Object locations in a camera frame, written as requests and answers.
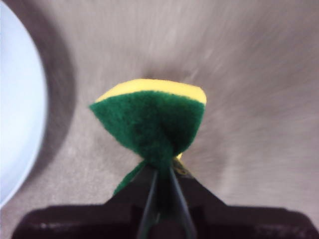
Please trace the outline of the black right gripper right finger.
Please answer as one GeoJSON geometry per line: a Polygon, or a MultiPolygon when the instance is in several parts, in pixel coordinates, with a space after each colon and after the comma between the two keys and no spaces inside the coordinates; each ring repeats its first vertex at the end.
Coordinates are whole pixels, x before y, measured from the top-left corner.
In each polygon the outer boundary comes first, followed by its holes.
{"type": "Polygon", "coordinates": [[[187,227],[197,239],[314,239],[303,213],[273,207],[227,205],[187,170],[173,167],[172,182],[187,227]]]}

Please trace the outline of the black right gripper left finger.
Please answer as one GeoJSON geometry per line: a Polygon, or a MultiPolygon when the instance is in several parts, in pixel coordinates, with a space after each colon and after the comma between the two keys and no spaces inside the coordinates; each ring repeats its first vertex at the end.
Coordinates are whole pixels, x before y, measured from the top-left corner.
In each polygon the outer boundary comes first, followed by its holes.
{"type": "Polygon", "coordinates": [[[145,166],[104,204],[62,205],[27,213],[14,239],[134,239],[158,173],[145,166]]]}

